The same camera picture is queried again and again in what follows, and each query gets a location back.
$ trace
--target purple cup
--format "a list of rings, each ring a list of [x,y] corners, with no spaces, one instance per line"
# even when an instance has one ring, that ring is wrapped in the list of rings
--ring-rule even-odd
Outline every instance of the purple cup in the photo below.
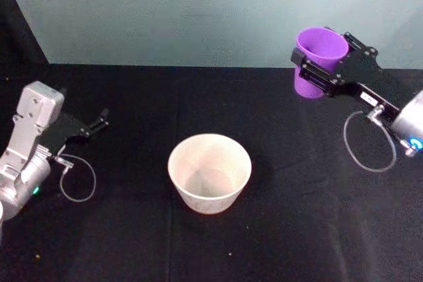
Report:
[[[297,36],[297,48],[317,65],[333,73],[336,64],[348,53],[348,43],[336,32],[314,27],[301,31]],[[295,68],[295,91],[305,98],[320,98],[321,89],[299,76],[300,67]]]

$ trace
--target black table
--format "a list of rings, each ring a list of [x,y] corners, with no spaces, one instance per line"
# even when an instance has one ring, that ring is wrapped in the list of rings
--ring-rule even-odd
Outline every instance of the black table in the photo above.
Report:
[[[395,74],[423,87],[421,71]],[[3,65],[0,79],[2,149],[33,80],[66,87],[63,111],[84,122],[110,109],[107,131],[67,149],[96,170],[92,200],[66,200],[55,166],[3,225],[12,281],[423,281],[421,156],[397,147],[392,170],[358,167],[342,127],[363,106],[296,95],[291,69]],[[187,208],[167,174],[173,147],[207,132],[240,142],[253,165],[234,205],[213,216]],[[391,160],[363,119],[350,139],[364,163]],[[65,188],[83,197],[91,175],[75,163]]]

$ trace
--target cup rim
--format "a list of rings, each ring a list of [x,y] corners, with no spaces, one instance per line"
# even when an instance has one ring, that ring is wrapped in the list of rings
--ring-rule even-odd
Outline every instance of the cup rim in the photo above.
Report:
[[[225,195],[222,195],[222,196],[216,196],[216,197],[206,197],[206,196],[200,196],[200,195],[193,194],[193,193],[185,190],[182,186],[180,186],[178,184],[178,182],[174,180],[173,175],[170,172],[171,162],[173,160],[173,157],[175,156],[176,151],[179,148],[181,148],[183,146],[183,144],[185,142],[187,142],[188,140],[191,140],[191,139],[194,139],[194,138],[197,138],[197,137],[204,137],[204,136],[219,137],[219,138],[228,139],[230,142],[235,143],[236,146],[240,147],[241,151],[244,152],[244,154],[246,154],[246,156],[248,158],[248,166],[247,166],[248,175],[247,175],[247,177],[245,178],[244,182],[239,187],[237,187],[234,191],[232,191],[229,194],[225,194]],[[252,163],[251,163],[250,155],[248,154],[247,150],[245,150],[245,148],[239,142],[237,142],[236,140],[234,140],[234,139],[232,139],[230,137],[227,137],[225,135],[218,134],[218,133],[200,133],[200,134],[197,134],[197,135],[192,135],[192,136],[190,136],[190,137],[182,140],[180,143],[178,143],[176,145],[176,147],[172,150],[171,155],[169,155],[169,159],[167,161],[167,172],[169,174],[169,177],[171,178],[172,183],[175,185],[175,187],[178,190],[180,190],[181,192],[183,192],[184,194],[188,195],[189,197],[193,197],[193,198],[196,198],[196,199],[201,199],[203,201],[216,201],[216,200],[219,200],[219,199],[225,199],[225,198],[234,196],[238,192],[240,192],[240,191],[243,190],[243,188],[246,186],[246,184],[250,180],[251,172],[252,172]]]
[[[309,50],[305,49],[298,41],[298,38],[300,35],[302,35],[304,32],[306,31],[311,31],[311,30],[324,30],[327,31],[329,33],[332,33],[336,36],[338,36],[340,39],[342,39],[342,42],[344,43],[345,46],[345,53],[340,54],[339,56],[333,56],[333,57],[324,57],[324,56],[320,56],[317,54],[314,54],[313,52],[310,52]],[[316,57],[318,59],[327,59],[327,60],[335,60],[335,59],[342,59],[347,53],[348,50],[350,49],[350,46],[348,45],[348,42],[337,32],[335,32],[334,30],[328,29],[328,28],[324,28],[322,26],[312,26],[309,28],[305,28],[303,30],[301,30],[300,32],[298,32],[297,38],[296,38],[296,42],[297,42],[297,46],[298,48],[303,51],[305,53],[305,55],[307,55],[308,57]]]

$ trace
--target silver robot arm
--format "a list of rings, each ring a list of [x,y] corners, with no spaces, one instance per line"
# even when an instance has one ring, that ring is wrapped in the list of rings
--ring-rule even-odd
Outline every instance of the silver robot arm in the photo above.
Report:
[[[71,162],[60,157],[74,137],[88,139],[108,125],[108,110],[91,125],[61,112],[64,95],[41,82],[23,88],[13,116],[15,127],[0,157],[0,241],[3,221],[14,217],[50,174],[56,161],[66,171]]]

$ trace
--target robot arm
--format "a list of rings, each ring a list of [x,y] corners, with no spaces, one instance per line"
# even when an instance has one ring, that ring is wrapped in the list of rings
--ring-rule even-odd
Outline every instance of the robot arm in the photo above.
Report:
[[[347,95],[364,103],[374,124],[383,126],[413,157],[423,148],[423,90],[390,76],[376,62],[377,50],[365,46],[349,32],[343,35],[350,47],[334,74],[312,62],[298,48],[291,61],[301,67],[299,76],[319,87],[327,96]]]
[[[108,125],[107,110],[91,125],[61,112],[64,99],[62,93],[38,81],[24,87],[13,116],[15,127],[0,157],[0,224],[22,209],[50,173],[53,160],[72,168],[60,157],[70,139],[89,138]]]

